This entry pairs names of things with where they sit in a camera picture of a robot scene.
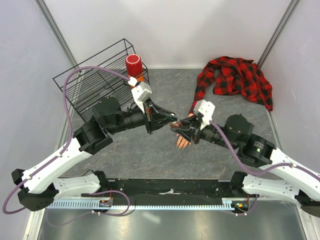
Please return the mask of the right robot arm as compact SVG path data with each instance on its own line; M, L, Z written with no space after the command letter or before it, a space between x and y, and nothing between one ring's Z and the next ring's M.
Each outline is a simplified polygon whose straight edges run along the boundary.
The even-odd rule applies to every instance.
M229 191L233 196L278 198L298 205L309 215L320 216L320 174L254 134L254 125L241 114L229 116L224 126L204 124L193 115L171 123L170 127L194 144L205 140L231 151L243 170L232 176Z

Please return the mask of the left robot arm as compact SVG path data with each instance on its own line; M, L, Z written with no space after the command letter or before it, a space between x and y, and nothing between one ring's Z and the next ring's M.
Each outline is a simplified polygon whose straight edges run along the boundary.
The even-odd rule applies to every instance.
M81 177L62 178L61 175L77 163L90 158L113 143L115 133L144 126L147 133L161 129L177 121L175 113L154 104L150 98L127 111L115 97L101 99L93 108L91 118L74 131L60 149L38 165L28 169L16 169L11 173L19 187L19 203L35 212L55 200L71 196L106 196L111 184L103 171Z

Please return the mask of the glitter nail polish bottle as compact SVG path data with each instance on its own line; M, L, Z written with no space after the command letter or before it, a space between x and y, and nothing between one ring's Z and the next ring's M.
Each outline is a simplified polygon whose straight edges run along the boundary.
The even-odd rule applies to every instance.
M171 122L169 125L171 128L180 128L182 126L182 123L177 120L177 121Z

